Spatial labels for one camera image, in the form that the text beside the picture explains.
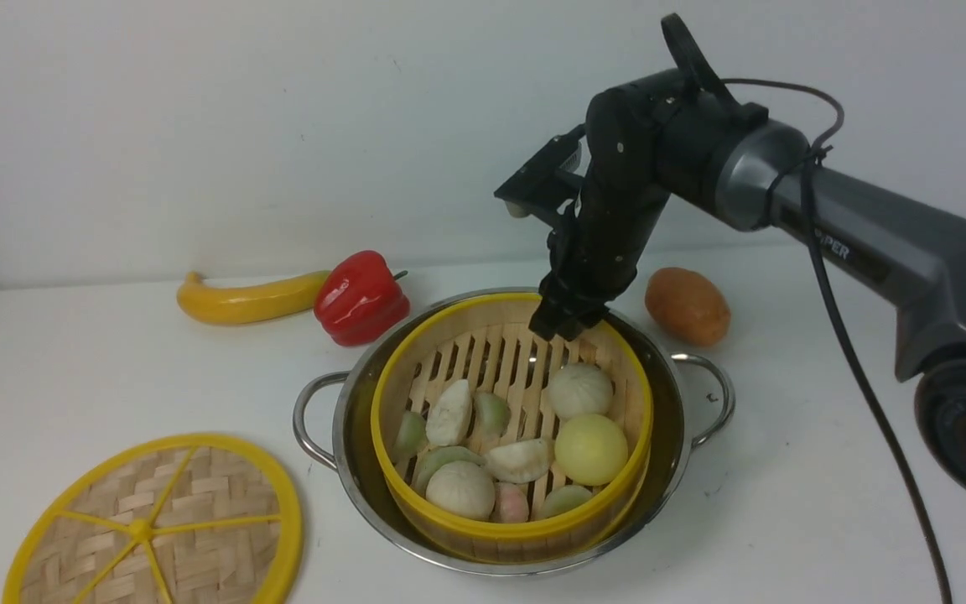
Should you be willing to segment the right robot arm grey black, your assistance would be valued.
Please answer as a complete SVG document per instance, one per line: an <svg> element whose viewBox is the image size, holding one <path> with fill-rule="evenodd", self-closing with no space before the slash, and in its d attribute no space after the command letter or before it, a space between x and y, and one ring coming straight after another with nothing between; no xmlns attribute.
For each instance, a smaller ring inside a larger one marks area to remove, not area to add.
<svg viewBox="0 0 966 604"><path fill-rule="evenodd" d="M917 428L966 489L966 219L825 168L824 154L676 69L598 93L495 191L551 229L532 331L571 340L598 324L671 196L737 231L781 229L896 309L894 374L919 379Z"/></svg>

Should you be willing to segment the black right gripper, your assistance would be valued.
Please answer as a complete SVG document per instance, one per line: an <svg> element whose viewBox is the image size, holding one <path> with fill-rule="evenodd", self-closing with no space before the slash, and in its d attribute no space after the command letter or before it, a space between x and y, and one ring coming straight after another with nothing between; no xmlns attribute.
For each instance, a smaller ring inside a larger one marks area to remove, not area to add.
<svg viewBox="0 0 966 604"><path fill-rule="evenodd" d="M668 199L649 148L606 148L594 157L580 189L579 213L558 233L529 329L545 341L574 341L601 322L636 278Z"/></svg>

